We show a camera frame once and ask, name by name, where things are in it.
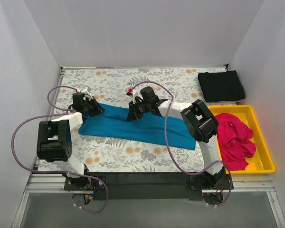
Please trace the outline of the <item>teal blue t shirt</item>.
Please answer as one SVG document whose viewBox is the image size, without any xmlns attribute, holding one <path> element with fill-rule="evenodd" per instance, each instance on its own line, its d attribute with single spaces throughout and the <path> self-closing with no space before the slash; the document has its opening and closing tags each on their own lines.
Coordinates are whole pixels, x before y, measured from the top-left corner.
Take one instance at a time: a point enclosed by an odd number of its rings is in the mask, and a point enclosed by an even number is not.
<svg viewBox="0 0 285 228">
<path fill-rule="evenodd" d="M 88 118 L 79 128 L 81 135 L 114 137 L 165 145 L 164 117 L 151 113 L 143 115 L 138 121 L 126 120 L 129 109 L 101 104 L 104 113 Z M 196 141 L 190 135 L 183 120 L 169 117 L 167 121 L 167 136 L 170 147 L 195 150 Z"/>
</svg>

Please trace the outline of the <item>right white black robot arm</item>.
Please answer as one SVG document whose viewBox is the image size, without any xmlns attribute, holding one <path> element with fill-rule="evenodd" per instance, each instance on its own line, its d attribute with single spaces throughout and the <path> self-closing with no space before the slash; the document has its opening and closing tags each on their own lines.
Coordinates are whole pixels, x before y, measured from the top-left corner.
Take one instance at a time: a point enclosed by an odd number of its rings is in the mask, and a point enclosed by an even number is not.
<svg viewBox="0 0 285 228">
<path fill-rule="evenodd" d="M 220 160 L 217 144 L 218 120 L 202 100 L 193 103 L 178 103 L 160 99 L 154 90 L 147 86 L 140 91 L 130 88 L 128 121 L 140 120 L 145 113 L 164 118 L 174 117 L 184 121 L 190 135 L 201 149 L 204 170 L 193 173 L 190 182 L 195 189 L 216 189 L 223 183 L 226 169 Z"/>
</svg>

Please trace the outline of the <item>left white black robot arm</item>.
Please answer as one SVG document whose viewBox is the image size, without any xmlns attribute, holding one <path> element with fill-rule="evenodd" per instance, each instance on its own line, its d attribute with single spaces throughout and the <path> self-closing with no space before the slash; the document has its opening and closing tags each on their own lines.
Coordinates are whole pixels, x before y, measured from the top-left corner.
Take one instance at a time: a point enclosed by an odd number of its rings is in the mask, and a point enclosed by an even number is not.
<svg viewBox="0 0 285 228">
<path fill-rule="evenodd" d="M 38 127 L 37 156 L 40 160 L 53 163 L 66 172 L 66 176 L 75 177 L 76 186 L 86 190 L 92 179 L 86 175 L 86 166 L 72 153 L 71 131 L 80 128 L 90 117 L 102 114 L 100 106 L 89 92 L 74 93 L 73 109 L 75 113 L 66 114 L 52 121 L 41 121 Z"/>
</svg>

